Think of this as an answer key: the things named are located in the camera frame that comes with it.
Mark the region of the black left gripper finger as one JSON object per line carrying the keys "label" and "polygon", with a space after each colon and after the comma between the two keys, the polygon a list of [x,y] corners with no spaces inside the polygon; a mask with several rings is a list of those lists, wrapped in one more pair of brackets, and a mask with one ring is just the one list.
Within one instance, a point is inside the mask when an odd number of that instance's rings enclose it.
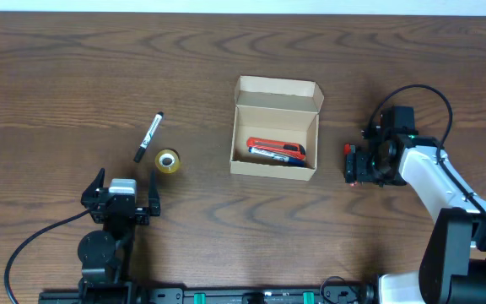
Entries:
{"label": "black left gripper finger", "polygon": [[104,185],[105,180],[105,169],[101,168],[96,175],[95,179],[86,187],[83,191],[80,203],[83,206],[92,206],[97,202],[99,197],[100,189]]}
{"label": "black left gripper finger", "polygon": [[151,171],[148,185],[148,208],[151,216],[160,216],[160,198],[155,171]]}

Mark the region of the blue capped marker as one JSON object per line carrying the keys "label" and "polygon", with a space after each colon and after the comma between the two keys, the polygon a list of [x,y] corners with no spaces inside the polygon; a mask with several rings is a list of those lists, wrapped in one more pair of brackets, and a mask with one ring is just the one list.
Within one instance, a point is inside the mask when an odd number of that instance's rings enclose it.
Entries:
{"label": "blue capped marker", "polygon": [[294,158],[294,157],[290,157],[290,156],[287,156],[287,155],[281,155],[279,153],[272,152],[272,151],[269,151],[269,150],[258,149],[256,147],[250,147],[248,150],[251,154],[260,155],[260,156],[267,157],[267,158],[270,158],[270,159],[273,159],[273,160],[282,161],[282,162],[290,164],[290,165],[294,165],[294,166],[304,166],[305,165],[305,162],[303,160],[300,160],[300,159],[297,159],[297,158]]}

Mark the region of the orange utility knife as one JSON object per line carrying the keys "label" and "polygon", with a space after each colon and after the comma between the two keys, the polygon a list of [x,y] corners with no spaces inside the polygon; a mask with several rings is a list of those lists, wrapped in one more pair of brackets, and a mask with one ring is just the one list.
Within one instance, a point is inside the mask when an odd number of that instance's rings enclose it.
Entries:
{"label": "orange utility knife", "polygon": [[249,137],[246,140],[249,148],[264,149],[281,155],[286,155],[298,160],[306,157],[305,148],[301,144],[277,141],[264,138]]}

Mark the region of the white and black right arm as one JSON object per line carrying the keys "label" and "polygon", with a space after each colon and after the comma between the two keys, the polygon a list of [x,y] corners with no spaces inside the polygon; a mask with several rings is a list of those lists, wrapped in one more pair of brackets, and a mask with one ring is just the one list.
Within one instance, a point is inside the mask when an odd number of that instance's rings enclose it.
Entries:
{"label": "white and black right arm", "polygon": [[409,185],[434,228],[418,270],[383,274],[377,303],[486,303],[486,201],[435,138],[395,135],[369,151],[346,144],[348,184]]}

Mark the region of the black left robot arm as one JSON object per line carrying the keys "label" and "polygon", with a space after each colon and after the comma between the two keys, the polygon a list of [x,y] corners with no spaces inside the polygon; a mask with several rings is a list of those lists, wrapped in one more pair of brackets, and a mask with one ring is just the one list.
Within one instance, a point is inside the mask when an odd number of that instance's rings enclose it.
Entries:
{"label": "black left robot arm", "polygon": [[132,281],[130,262],[136,227],[148,225],[160,215],[156,174],[150,174],[148,205],[137,205],[137,182],[133,179],[111,181],[104,186],[105,170],[84,190],[81,204],[102,228],[92,231],[78,244],[82,263],[79,303],[147,303],[149,292]]}

